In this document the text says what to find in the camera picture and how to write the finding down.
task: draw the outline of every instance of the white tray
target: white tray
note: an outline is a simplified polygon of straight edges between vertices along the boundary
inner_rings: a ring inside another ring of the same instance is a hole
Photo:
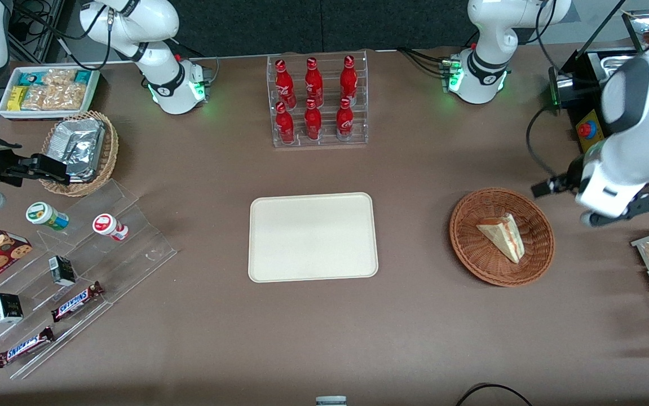
[[[257,283],[377,273],[367,193],[263,197],[251,204],[249,277]]]
[[[99,76],[101,75],[98,71],[92,71],[91,77],[89,77],[89,82],[86,85],[86,93],[84,93],[84,100],[81,103],[81,107],[78,110],[42,110],[42,111],[33,111],[33,110],[20,110],[20,111],[8,111],[6,109],[6,103],[11,97],[11,90],[18,83],[18,78],[22,73],[30,72],[43,72],[49,69],[79,69],[77,65],[44,65],[38,67],[20,67],[13,69],[11,72],[11,77],[9,78],[8,84],[6,85],[6,90],[1,99],[0,103],[0,115],[3,118],[8,118],[12,121],[17,120],[52,120],[62,117],[70,117],[75,114],[85,113],[89,110],[91,101],[94,98],[94,91],[96,90],[96,85],[98,84]]]

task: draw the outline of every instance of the aluminum foil package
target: aluminum foil package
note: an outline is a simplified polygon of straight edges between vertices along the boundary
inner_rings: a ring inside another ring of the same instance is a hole
[[[106,126],[101,120],[63,121],[56,125],[46,154],[66,164],[72,183],[91,182],[96,177]]]

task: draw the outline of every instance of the small bottle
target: small bottle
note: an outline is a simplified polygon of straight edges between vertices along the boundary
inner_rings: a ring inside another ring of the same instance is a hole
[[[357,104],[357,71],[355,71],[355,57],[345,56],[345,69],[339,77],[339,84],[342,87],[342,98],[350,100],[350,106]]]
[[[95,232],[112,237],[115,241],[123,241],[129,236],[129,227],[106,213],[96,216],[91,226]]]
[[[289,72],[286,71],[286,63],[279,59],[275,62],[277,69],[277,93],[280,100],[284,102],[286,110],[297,106],[297,96],[294,95],[294,81]]]
[[[33,224],[44,224],[54,231],[61,231],[69,225],[69,216],[60,213],[43,201],[36,201],[26,210],[26,219]]]
[[[286,106],[282,102],[277,102],[277,131],[280,134],[281,142],[285,144],[294,143],[294,120]]]
[[[313,141],[317,141],[321,136],[322,114],[317,108],[317,103],[313,98],[307,99],[307,112],[304,113],[304,123],[307,126],[307,136]]]
[[[307,97],[313,98],[317,107],[324,104],[324,81],[322,74],[317,69],[317,60],[314,58],[307,59],[307,74],[304,75],[304,83],[307,84]]]
[[[352,122],[355,115],[350,108],[350,100],[342,98],[337,111],[337,139],[339,141],[349,141],[352,139]]]

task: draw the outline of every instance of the clear acrylic bottle rack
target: clear acrylic bottle rack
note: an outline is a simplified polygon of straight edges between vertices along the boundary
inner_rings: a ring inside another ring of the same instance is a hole
[[[339,77],[345,68],[345,56],[355,58],[357,71],[357,104],[352,106],[354,122],[352,124],[352,138],[349,141],[337,139],[337,110],[339,110],[340,85]],[[307,90],[304,85],[304,75],[307,73],[307,59],[316,58],[319,72],[324,80],[324,105],[319,108],[322,115],[322,134],[317,141],[313,141],[306,134],[304,126],[304,113],[307,106]],[[297,96],[297,106],[289,111],[294,119],[294,143],[284,144],[277,132],[277,111],[275,105],[280,101],[277,93],[277,70],[275,62],[283,59],[286,62],[286,71],[294,81],[294,93]],[[369,139],[367,123],[369,112],[367,53],[337,52],[327,54],[306,55],[278,55],[267,57],[267,90],[270,96],[270,116],[272,118],[272,140],[275,147],[319,147],[338,146],[349,144],[366,144]]]

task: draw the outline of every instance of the white bottle cap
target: white bottle cap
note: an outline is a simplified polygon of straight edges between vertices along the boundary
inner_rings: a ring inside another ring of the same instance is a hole
[[[52,217],[54,208],[43,201],[36,201],[26,210],[26,219],[33,224],[44,224]]]
[[[108,236],[116,230],[118,221],[112,215],[98,215],[92,223],[92,228],[95,232]]]

